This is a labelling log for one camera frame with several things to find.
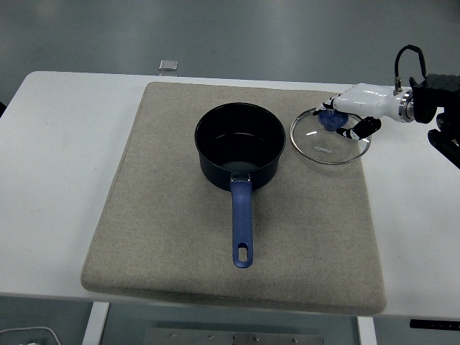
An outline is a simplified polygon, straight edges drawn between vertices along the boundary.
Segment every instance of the saucepan handle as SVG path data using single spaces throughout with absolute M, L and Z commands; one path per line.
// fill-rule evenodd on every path
M 233 218 L 233 262 L 239 268 L 252 264 L 252 212 L 250 181 L 230 182 Z

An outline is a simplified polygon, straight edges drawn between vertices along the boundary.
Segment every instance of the beige mat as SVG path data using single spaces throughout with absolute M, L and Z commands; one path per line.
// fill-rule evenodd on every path
M 330 95 L 149 84 L 86 258 L 83 286 L 181 303 L 382 311 L 360 161 L 320 165 L 288 137 L 293 119 Z M 231 258 L 231 195 L 204 177 L 193 141 L 202 115 L 234 101 L 270 110 L 287 133 L 275 177 L 253 193 L 254 263 L 244 270 Z

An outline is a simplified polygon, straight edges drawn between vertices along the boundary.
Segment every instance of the black saucepan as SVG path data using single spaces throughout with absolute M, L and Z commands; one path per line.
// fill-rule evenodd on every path
M 275 115 L 260 106 L 228 103 L 201 118 L 195 144 L 203 174 L 215 186 L 231 191 L 233 261 L 237 267 L 249 267 L 253 260 L 252 191 L 275 175 L 285 130 Z

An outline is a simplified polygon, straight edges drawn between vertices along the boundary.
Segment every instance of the handle hole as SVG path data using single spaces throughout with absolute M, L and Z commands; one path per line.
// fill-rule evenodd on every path
M 241 262 L 246 262 L 247 259 L 247 245 L 245 243 L 241 243 L 238 246 L 238 260 Z

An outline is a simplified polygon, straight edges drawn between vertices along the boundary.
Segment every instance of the metal plate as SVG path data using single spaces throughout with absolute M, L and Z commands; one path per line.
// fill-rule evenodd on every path
M 305 334 L 148 328 L 144 345 L 323 345 L 323 337 Z
M 177 70 L 178 69 L 178 62 L 176 60 L 161 60 L 160 67 L 158 70 Z

